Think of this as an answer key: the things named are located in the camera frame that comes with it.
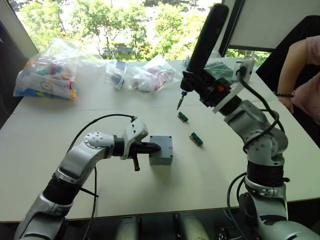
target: floor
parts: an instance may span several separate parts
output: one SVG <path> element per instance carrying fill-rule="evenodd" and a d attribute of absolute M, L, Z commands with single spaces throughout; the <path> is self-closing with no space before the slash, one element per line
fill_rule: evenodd
<path fill-rule="evenodd" d="M 311 228 L 316 233 L 320 234 L 320 199 L 291 202 L 288 204 L 288 212 L 290 220 L 304 224 Z M 195 216 L 205 228 L 205 231 L 210 239 L 218 240 L 219 233 L 222 233 L 221 228 L 228 228 L 228 232 L 232 238 L 238 237 L 239 233 L 233 228 L 232 223 L 226 217 L 224 211 L 209 210 L 197 211 L 191 213 Z M 184 232 L 181 226 L 181 218 L 191 216 L 188 213 L 173 214 L 153 214 L 140 215 L 136 219 L 138 221 L 139 240 L 184 240 Z M 110 217 L 95 219 L 92 223 L 89 234 L 90 240 L 113 240 L 116 238 L 117 230 L 122 222 L 121 217 Z M 72 220 L 69 221 L 68 229 L 63 240 L 82 240 L 86 230 L 87 220 Z M 0 223 L 0 239 L 12 240 L 14 237 L 17 223 Z"/>

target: robotic arm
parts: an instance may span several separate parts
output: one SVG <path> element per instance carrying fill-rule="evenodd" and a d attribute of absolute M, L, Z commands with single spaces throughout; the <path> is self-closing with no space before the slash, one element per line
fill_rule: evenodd
<path fill-rule="evenodd" d="M 285 133 L 270 124 L 264 113 L 237 93 L 246 86 L 253 70 L 252 60 L 241 61 L 236 71 L 238 86 L 224 78 L 215 79 L 204 70 L 228 15 L 228 8 L 216 4 L 210 11 L 181 81 L 180 107 L 188 92 L 196 91 L 200 101 L 213 112 L 225 116 L 224 121 L 242 138 L 247 153 L 244 184 L 248 192 L 239 197 L 243 221 L 263 240 L 319 240 L 310 229 L 288 221 L 284 157 L 288 146 Z"/>
<path fill-rule="evenodd" d="M 72 148 L 53 174 L 19 224 L 14 239 L 54 240 L 64 233 L 65 216 L 98 161 L 111 156 L 122 160 L 132 158 L 134 170 L 139 171 L 137 154 L 151 154 L 161 148 L 150 142 L 141 142 L 148 135 L 146 125 L 134 120 L 122 137 L 92 132 Z"/>

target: person's arm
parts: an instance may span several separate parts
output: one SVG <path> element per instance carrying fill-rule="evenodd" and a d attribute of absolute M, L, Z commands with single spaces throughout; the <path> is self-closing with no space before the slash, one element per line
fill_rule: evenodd
<path fill-rule="evenodd" d="M 306 65 L 306 48 L 305 39 L 290 46 L 280 73 L 278 93 L 291 94 L 293 92 L 299 74 Z M 291 113 L 294 113 L 294 107 L 289 97 L 278 98 Z"/>

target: plastic bag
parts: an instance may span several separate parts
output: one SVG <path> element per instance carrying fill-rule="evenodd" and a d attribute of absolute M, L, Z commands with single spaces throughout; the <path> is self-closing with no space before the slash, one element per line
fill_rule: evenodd
<path fill-rule="evenodd" d="M 13 96 L 77 98 L 76 75 L 83 62 L 99 62 L 77 43 L 55 38 L 48 48 L 30 58 L 19 72 Z"/>
<path fill-rule="evenodd" d="M 144 93 L 156 93 L 182 79 L 164 58 L 158 54 L 143 67 L 128 67 L 124 80 L 130 89 Z"/>
<path fill-rule="evenodd" d="M 127 71 L 127 64 L 119 60 L 110 60 L 106 65 L 106 79 L 116 89 L 121 89 L 124 84 L 124 76 Z"/>

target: gray metal box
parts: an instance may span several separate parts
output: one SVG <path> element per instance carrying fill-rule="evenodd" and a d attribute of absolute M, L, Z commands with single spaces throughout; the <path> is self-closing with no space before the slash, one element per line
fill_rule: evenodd
<path fill-rule="evenodd" d="M 161 150 L 149 154 L 150 165 L 171 165 L 174 157 L 171 136 L 150 136 L 150 143 L 158 144 Z"/>

